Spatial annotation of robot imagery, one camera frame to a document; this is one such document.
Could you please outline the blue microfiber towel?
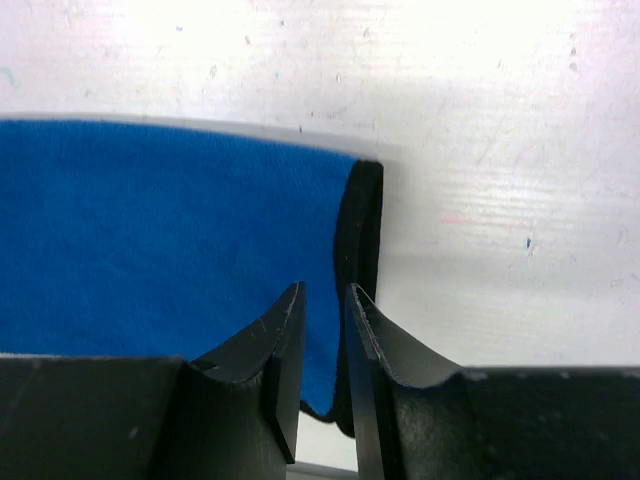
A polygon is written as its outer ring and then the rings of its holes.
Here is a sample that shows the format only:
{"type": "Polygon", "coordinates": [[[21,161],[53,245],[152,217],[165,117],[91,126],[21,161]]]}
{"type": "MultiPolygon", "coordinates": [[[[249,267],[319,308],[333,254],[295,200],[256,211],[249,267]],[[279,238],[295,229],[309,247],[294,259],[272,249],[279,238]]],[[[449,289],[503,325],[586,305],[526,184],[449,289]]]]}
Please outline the blue microfiber towel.
{"type": "Polygon", "coordinates": [[[194,359],[306,286],[301,407],[354,432],[344,294],[378,281],[384,170],[143,124],[1,124],[1,349],[194,359]]]}

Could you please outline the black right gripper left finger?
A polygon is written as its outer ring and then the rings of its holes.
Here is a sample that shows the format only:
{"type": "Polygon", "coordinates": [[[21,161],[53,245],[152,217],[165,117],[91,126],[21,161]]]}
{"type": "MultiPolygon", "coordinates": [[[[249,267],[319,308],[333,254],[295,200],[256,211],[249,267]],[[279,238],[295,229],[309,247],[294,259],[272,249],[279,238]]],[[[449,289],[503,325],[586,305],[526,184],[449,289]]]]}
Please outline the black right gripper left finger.
{"type": "Polygon", "coordinates": [[[5,356],[5,479],[282,479],[295,460],[306,292],[179,357],[5,356]]]}

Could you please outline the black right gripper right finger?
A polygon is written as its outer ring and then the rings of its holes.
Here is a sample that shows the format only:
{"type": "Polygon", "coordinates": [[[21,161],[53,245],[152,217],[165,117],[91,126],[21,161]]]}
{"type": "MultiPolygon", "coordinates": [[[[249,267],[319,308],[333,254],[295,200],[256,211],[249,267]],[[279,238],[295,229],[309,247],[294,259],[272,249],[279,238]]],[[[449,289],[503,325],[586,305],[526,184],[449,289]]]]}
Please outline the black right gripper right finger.
{"type": "Polygon", "coordinates": [[[362,479],[635,479],[639,371],[463,367],[345,294],[362,479]]]}

